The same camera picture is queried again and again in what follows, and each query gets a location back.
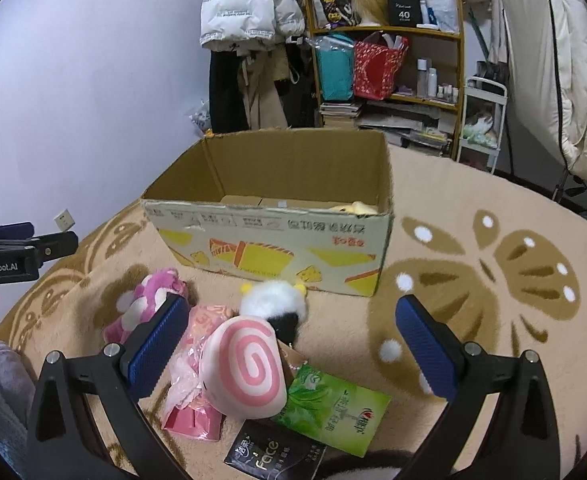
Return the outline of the beige hanging coat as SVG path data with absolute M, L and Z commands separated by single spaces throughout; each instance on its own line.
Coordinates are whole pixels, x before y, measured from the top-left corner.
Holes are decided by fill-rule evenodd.
M 250 130 L 288 127 L 268 52 L 251 52 L 242 59 L 238 84 Z

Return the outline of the wall power socket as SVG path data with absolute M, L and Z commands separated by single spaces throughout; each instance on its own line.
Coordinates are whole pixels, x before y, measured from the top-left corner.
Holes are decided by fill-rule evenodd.
M 72 214 L 65 209 L 54 217 L 54 223 L 60 232 L 66 232 L 75 226 L 75 220 Z

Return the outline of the blonde wig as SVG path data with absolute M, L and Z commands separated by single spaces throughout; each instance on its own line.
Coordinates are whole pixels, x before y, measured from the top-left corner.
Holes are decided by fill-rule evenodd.
M 388 0 L 351 0 L 354 13 L 361 26 L 387 26 L 389 24 Z

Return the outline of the cream padded chair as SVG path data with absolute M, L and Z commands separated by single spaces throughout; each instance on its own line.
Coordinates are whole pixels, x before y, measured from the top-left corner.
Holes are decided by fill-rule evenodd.
M 519 122 L 587 181 L 587 2 L 497 0 Z

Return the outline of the open cardboard box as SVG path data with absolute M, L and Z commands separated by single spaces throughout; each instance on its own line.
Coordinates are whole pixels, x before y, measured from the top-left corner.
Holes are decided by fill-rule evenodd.
M 378 214 L 329 210 L 356 200 Z M 210 136 L 144 191 L 141 206 L 182 263 L 370 297 L 393 223 L 388 143 L 375 130 Z

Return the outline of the pink bear plush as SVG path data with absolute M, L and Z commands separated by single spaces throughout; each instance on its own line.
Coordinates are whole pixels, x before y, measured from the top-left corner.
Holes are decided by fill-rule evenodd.
M 148 322 L 160 309 L 168 294 L 188 296 L 187 284 L 176 269 L 161 269 L 147 275 L 135 287 L 130 305 L 102 331 L 104 342 L 124 344 L 139 324 Z

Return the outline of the stack of books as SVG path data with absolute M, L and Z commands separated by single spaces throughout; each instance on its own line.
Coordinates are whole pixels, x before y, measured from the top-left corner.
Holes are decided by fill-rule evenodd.
M 362 104 L 357 102 L 324 102 L 319 107 L 325 128 L 353 129 L 361 114 Z

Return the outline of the white fluffy plush keychain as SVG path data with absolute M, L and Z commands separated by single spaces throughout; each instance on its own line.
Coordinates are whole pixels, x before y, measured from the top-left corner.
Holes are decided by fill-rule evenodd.
M 263 318 L 275 330 L 279 341 L 292 347 L 299 327 L 307 320 L 307 288 L 272 280 L 241 286 L 239 314 Z

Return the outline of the yellow dog plush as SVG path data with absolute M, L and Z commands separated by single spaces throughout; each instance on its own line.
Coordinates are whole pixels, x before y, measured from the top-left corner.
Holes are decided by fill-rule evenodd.
M 340 214 L 355 214 L 356 216 L 375 216 L 378 214 L 376 207 L 364 204 L 359 200 L 351 204 L 332 206 L 329 210 L 340 212 Z

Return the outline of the white trolley cart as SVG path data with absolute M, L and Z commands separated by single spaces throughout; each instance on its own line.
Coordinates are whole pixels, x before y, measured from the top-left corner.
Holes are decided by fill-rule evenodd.
M 495 174 L 502 148 L 507 102 L 507 88 L 500 82 L 480 76 L 467 79 L 456 162 Z

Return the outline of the pink tissue pack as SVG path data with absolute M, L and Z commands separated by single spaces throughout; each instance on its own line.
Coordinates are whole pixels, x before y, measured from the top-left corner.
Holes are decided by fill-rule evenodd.
M 163 428 L 202 441 L 220 440 L 223 415 L 203 397 L 199 367 L 204 344 L 214 330 L 235 315 L 223 306 L 190 309 L 187 330 L 168 363 L 170 388 L 164 401 Z

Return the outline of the green tissue pack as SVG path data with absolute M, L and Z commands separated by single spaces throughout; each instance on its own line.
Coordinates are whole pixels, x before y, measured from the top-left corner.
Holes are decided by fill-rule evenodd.
M 391 396 L 304 364 L 273 422 L 330 448 L 364 457 Z

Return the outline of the black box labelled 40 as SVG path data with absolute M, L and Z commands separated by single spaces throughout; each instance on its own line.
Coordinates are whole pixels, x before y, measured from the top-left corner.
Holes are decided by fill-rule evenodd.
M 391 26 L 416 27 L 423 22 L 420 0 L 388 0 L 388 20 Z

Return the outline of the pink swirl roll plush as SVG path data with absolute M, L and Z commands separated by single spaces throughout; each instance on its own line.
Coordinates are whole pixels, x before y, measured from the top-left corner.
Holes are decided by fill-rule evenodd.
M 202 394 L 213 408 L 237 419 L 266 419 L 287 402 L 275 330 L 261 318 L 238 315 L 208 337 L 199 364 Z

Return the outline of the wooden shelf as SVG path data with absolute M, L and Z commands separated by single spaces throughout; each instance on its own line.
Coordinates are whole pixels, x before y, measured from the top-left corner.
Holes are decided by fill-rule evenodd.
M 319 123 L 392 133 L 400 146 L 455 156 L 463 119 L 465 35 L 431 24 L 318 24 L 304 0 Z

